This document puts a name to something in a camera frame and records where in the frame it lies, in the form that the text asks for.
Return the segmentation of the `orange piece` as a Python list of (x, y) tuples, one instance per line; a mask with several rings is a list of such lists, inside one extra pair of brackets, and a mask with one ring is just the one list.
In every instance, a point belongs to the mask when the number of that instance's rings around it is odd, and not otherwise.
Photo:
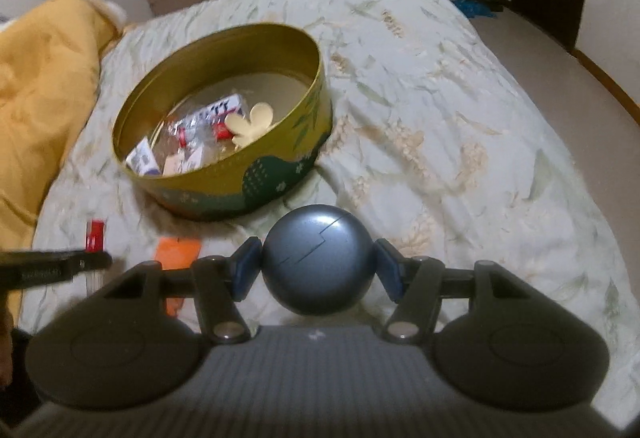
[(197, 239), (163, 236), (158, 240), (154, 259), (163, 270), (187, 269), (200, 256), (201, 248), (202, 242)]

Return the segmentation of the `dark grey round case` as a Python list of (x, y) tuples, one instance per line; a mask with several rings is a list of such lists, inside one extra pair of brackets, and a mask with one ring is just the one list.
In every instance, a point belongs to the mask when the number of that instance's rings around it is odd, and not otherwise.
[(262, 248), (266, 287), (302, 316), (349, 310), (367, 293), (374, 274), (369, 231), (336, 206), (292, 210), (271, 228)]

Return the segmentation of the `pink white tissue pack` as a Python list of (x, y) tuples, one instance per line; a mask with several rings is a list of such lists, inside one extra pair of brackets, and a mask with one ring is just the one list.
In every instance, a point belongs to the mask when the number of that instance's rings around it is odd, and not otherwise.
[(194, 172), (204, 166), (204, 146), (197, 146), (193, 151), (179, 150), (165, 158), (163, 175), (175, 176)]

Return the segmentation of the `small red white item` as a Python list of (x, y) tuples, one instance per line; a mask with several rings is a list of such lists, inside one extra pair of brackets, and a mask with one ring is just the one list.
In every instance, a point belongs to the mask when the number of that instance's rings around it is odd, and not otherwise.
[(87, 222), (85, 250), (88, 253), (99, 253), (104, 250), (105, 222), (91, 219)]

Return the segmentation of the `white purple small tube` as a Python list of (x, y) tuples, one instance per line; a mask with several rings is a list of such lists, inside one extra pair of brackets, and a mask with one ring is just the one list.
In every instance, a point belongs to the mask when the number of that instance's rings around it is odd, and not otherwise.
[(140, 140), (128, 153), (125, 163), (139, 176), (160, 176), (160, 166), (157, 164), (148, 137)]

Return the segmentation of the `floral light green bedspread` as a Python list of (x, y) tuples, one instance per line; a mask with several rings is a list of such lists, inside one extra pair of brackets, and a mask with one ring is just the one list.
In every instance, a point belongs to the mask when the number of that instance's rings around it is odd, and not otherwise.
[[(114, 158), (111, 129), (132, 88), (163, 58), (216, 31), (256, 22), (311, 34), (326, 65), (333, 130), (294, 190), (211, 224), (171, 216)], [(446, 0), (210, 0), (149, 20), (106, 56), (99, 98), (50, 189), (34, 244), (79, 245), (106, 223), (116, 269), (161, 236), (227, 254), (289, 210), (349, 210), (402, 254), (456, 268), (503, 265), (595, 328), (611, 353), (594, 399), (623, 426), (639, 411), (639, 309), (614, 234), (570, 152), (471, 23)]]

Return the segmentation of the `clear crinkled plastic bag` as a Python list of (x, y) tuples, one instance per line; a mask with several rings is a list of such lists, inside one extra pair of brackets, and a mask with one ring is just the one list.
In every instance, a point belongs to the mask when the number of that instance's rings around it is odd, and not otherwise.
[(216, 164), (235, 152), (232, 135), (221, 122), (212, 126), (198, 128), (184, 126), (182, 120), (168, 120), (160, 124), (152, 139), (151, 149), (163, 172), (164, 161), (179, 150), (193, 151), (204, 146), (204, 166)]

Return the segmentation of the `cream flower-shaped piece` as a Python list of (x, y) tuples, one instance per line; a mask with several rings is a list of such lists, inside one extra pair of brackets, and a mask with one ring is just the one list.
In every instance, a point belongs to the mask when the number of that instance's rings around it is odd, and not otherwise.
[(224, 126), (232, 133), (232, 142), (240, 150), (269, 132), (273, 117), (273, 108), (266, 102), (259, 102), (250, 109), (248, 117), (229, 113), (224, 119)]

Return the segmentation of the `round gold green tin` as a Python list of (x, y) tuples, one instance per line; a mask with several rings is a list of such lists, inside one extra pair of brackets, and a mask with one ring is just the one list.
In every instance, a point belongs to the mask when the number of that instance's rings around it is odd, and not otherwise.
[(137, 84), (112, 146), (171, 213), (246, 214), (297, 186), (332, 129), (318, 42), (292, 26), (228, 28), (179, 49)]

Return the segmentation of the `yellow quilted blanket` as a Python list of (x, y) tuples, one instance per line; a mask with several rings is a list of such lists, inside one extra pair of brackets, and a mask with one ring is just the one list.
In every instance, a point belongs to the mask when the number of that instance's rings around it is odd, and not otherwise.
[(42, 203), (96, 104), (126, 11), (47, 0), (1, 30), (1, 247), (30, 247)]

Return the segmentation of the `blue cloth on floor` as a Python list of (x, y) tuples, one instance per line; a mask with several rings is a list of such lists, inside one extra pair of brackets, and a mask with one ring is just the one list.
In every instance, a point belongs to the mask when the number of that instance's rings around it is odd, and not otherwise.
[(477, 0), (454, 0), (454, 5), (468, 18), (495, 18), (496, 14), (488, 5)]

